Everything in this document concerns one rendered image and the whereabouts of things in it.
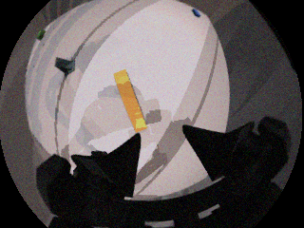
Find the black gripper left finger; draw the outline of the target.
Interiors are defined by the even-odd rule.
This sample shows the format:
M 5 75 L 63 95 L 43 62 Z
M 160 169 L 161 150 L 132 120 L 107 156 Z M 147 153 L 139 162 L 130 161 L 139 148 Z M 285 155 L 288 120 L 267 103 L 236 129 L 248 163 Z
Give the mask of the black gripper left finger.
M 141 155 L 141 134 L 134 134 L 121 147 L 111 151 L 106 156 L 72 155 L 71 160 L 80 171 L 102 175 L 111 185 L 118 187 L 126 197 L 133 198 L 138 160 Z

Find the small blue block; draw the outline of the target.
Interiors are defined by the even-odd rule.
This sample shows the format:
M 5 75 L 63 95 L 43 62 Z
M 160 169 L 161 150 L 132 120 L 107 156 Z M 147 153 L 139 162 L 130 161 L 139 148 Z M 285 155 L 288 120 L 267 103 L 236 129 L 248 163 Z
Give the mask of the small blue block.
M 201 15 L 198 13 L 197 9 L 193 9 L 194 16 L 198 16 L 198 18 L 201 17 Z

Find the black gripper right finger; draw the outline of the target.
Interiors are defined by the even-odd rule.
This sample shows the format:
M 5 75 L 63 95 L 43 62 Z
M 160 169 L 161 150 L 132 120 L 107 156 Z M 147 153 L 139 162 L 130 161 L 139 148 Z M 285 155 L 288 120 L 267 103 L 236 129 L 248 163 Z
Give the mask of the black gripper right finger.
M 213 182 L 224 176 L 221 171 L 227 166 L 229 159 L 232 159 L 239 141 L 247 137 L 247 134 L 252 132 L 252 128 L 255 128 L 255 121 L 232 130 L 231 133 L 213 132 L 184 124 L 182 133 L 185 134 L 191 148 L 194 148 L 206 174 Z

